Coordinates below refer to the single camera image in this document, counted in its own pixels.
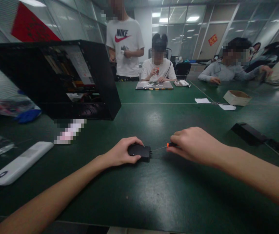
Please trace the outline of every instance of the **workbench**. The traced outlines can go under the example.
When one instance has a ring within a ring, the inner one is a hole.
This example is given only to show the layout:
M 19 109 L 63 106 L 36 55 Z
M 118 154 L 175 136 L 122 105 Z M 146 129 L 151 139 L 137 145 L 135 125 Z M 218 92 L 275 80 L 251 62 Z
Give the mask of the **workbench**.
M 135 90 L 136 82 L 116 83 L 122 107 L 114 121 L 87 121 L 71 145 L 55 145 L 12 185 L 0 188 L 0 216 L 111 149 L 121 138 L 137 136 L 153 151 L 149 163 L 110 168 L 97 176 L 62 212 L 60 221 L 180 233 L 279 233 L 279 206 L 248 185 L 216 169 L 167 153 L 178 130 L 198 126 L 224 144 L 239 147 L 279 166 L 266 145 L 249 146 L 231 131 L 246 122 L 279 141 L 279 89 L 257 82 L 201 81 L 173 90 Z M 245 107 L 225 111 L 229 89 L 252 97 Z M 212 104 L 196 104 L 208 98 Z M 62 131 L 48 116 L 20 125 L 0 116 L 0 135 L 16 148 L 0 156 L 0 169 L 38 141 Z

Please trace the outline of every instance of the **cardboard box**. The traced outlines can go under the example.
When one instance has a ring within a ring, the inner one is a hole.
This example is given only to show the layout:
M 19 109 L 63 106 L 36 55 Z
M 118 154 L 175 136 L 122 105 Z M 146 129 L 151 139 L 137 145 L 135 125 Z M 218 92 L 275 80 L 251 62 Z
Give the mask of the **cardboard box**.
M 237 90 L 227 91 L 223 98 L 230 105 L 235 105 L 235 106 L 245 106 L 252 99 L 252 97 L 250 97 L 248 94 Z

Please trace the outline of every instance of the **black computer case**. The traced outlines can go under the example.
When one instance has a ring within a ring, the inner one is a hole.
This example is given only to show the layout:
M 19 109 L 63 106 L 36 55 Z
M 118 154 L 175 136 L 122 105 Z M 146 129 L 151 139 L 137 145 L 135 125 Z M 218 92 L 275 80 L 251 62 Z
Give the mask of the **black computer case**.
M 52 119 L 113 120 L 121 107 L 104 44 L 0 44 L 0 70 Z

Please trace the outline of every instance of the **red banner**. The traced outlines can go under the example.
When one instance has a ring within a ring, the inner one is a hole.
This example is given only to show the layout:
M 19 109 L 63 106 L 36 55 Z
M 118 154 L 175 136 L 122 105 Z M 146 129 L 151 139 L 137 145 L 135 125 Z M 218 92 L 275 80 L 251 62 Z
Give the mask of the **red banner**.
M 217 35 L 214 34 L 210 39 L 209 39 L 209 44 L 212 46 L 214 43 L 218 41 Z
M 48 26 L 21 2 L 18 6 L 11 34 L 22 42 L 61 41 Z

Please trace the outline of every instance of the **white t-shirt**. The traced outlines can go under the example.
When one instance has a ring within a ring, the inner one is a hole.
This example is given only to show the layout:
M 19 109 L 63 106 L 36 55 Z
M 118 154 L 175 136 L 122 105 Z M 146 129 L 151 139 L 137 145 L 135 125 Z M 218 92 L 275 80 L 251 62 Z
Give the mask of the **white t-shirt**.
M 150 72 L 156 67 L 159 67 L 159 75 L 152 76 L 149 81 L 157 81 L 161 76 L 167 79 L 176 79 L 173 64 L 166 58 L 163 59 L 163 62 L 160 65 L 155 65 L 152 58 L 145 60 L 142 64 L 142 73 L 140 78 L 142 80 L 146 79 Z
M 138 57 L 126 58 L 121 51 L 137 51 L 144 48 L 144 41 L 139 23 L 128 18 L 125 21 L 112 20 L 107 24 L 107 46 L 116 50 L 117 75 L 139 76 Z

